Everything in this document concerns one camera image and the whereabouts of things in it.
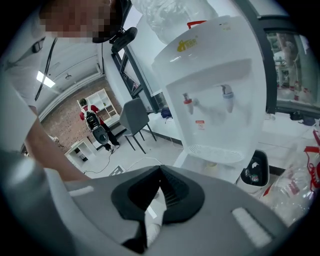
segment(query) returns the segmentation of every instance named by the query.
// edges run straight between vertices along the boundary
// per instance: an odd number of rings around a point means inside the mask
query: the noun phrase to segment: gray device
[[[0,158],[11,212],[55,255],[269,255],[288,231],[267,206],[235,185],[189,170],[150,166],[63,182],[55,170],[18,153],[2,151]],[[159,188],[167,210],[147,248],[145,211]],[[239,209],[246,214],[235,214]]]

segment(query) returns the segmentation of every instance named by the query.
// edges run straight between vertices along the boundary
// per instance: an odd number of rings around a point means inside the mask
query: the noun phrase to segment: trash can
[[[256,150],[247,168],[244,168],[238,178],[236,185],[255,196],[269,183],[269,164],[267,154]]]

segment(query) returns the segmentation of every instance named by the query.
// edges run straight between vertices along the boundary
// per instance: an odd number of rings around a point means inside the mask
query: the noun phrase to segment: gray chair
[[[134,151],[135,151],[135,148],[131,144],[128,137],[133,137],[133,139],[138,144],[142,152],[146,153],[135,137],[137,133],[140,133],[142,139],[145,140],[145,138],[141,134],[141,129],[146,125],[148,126],[149,131],[152,134],[154,140],[157,141],[155,135],[153,134],[148,124],[149,117],[148,117],[146,108],[140,98],[135,98],[133,100],[128,101],[126,104],[124,104],[119,121],[120,121],[120,124],[126,128],[127,131],[123,135],[126,138],[126,140],[129,142],[129,144],[131,145]]]

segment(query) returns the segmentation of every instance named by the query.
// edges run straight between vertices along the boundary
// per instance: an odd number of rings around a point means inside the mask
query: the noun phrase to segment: drip tray
[[[232,164],[244,159],[243,155],[237,151],[225,150],[211,146],[195,144],[189,146],[188,149],[196,157],[221,164]]]

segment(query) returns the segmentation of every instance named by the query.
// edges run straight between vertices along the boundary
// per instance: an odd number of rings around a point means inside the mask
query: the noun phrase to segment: brick wall
[[[75,142],[87,136],[89,136],[92,142],[95,141],[85,121],[82,121],[79,117],[80,107],[77,100],[87,98],[89,95],[102,89],[105,89],[114,108],[120,115],[122,108],[108,81],[102,77],[70,95],[42,120],[41,123],[46,133],[51,137],[57,136],[59,138],[60,144],[64,146],[60,147],[63,153],[66,153]],[[103,110],[99,112],[99,116],[105,120],[109,115],[107,111]]]

